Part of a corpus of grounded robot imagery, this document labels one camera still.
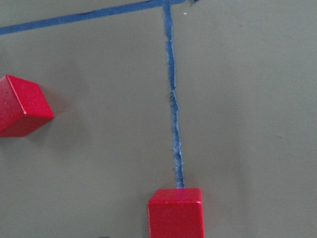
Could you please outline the red block moved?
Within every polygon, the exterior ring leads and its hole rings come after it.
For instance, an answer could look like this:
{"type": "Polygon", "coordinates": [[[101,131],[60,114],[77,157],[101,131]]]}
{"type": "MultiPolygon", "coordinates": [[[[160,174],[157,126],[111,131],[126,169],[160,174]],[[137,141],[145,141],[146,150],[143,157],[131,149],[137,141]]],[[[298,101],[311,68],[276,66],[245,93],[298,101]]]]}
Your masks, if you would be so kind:
{"type": "Polygon", "coordinates": [[[147,203],[150,238],[204,238],[199,188],[158,189],[147,203]]]}

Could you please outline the red block inner of pair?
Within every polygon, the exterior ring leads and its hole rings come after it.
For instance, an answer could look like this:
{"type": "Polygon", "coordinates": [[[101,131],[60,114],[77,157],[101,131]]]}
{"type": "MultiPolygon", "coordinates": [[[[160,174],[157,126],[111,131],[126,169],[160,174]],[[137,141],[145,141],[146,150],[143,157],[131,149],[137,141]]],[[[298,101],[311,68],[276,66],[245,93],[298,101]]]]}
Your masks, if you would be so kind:
{"type": "Polygon", "coordinates": [[[1,137],[24,137],[53,118],[37,83],[13,75],[0,79],[1,137]]]}

